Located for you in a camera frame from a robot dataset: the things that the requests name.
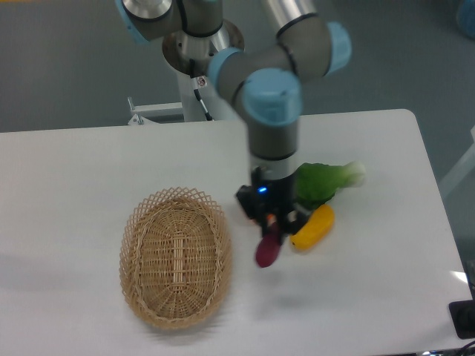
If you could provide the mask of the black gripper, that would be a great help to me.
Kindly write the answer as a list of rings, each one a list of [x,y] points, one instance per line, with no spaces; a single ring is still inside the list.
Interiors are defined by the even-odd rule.
[[[283,245],[286,237],[297,234],[309,220],[309,213],[294,210],[295,175],[282,179],[264,179],[262,167],[251,171],[252,185],[242,185],[235,197],[249,220],[257,223],[264,236],[267,216],[272,214],[278,223],[278,243]]]

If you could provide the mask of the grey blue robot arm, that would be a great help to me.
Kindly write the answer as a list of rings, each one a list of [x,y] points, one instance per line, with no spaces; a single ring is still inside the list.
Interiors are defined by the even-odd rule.
[[[169,64],[190,78],[205,76],[247,126],[249,185],[236,197],[263,236],[277,244],[309,218],[297,204],[295,155],[302,111],[301,85],[346,66],[352,43],[346,28],[326,22],[312,1],[265,1],[275,44],[247,53],[223,17],[221,1],[118,1],[138,42],[173,39]]]

